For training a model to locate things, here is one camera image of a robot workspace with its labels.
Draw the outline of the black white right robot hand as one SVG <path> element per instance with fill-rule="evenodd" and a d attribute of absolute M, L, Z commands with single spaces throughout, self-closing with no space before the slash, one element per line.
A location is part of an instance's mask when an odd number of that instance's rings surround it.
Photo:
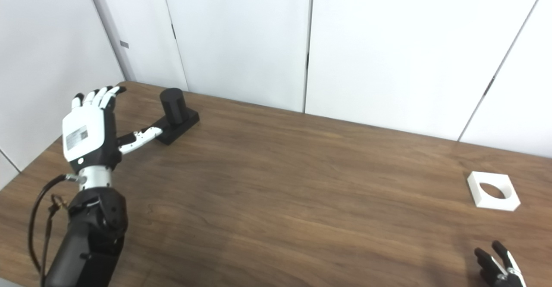
<path fill-rule="evenodd" d="M 479 247 L 474 250 L 483 281 L 489 287 L 526 287 L 526 281 L 512 253 L 498 240 L 493 241 L 492 248 L 502 263 Z"/>

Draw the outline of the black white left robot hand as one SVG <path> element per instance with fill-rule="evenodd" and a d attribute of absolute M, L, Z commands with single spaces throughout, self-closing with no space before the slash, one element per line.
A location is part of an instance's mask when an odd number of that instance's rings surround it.
<path fill-rule="evenodd" d="M 75 173 L 94 166 L 114 170 L 123 155 L 163 132 L 150 126 L 117 136 L 114 108 L 116 97 L 125 91 L 122 86 L 107 86 L 73 98 L 71 112 L 62 122 L 62 132 L 63 155 Z"/>

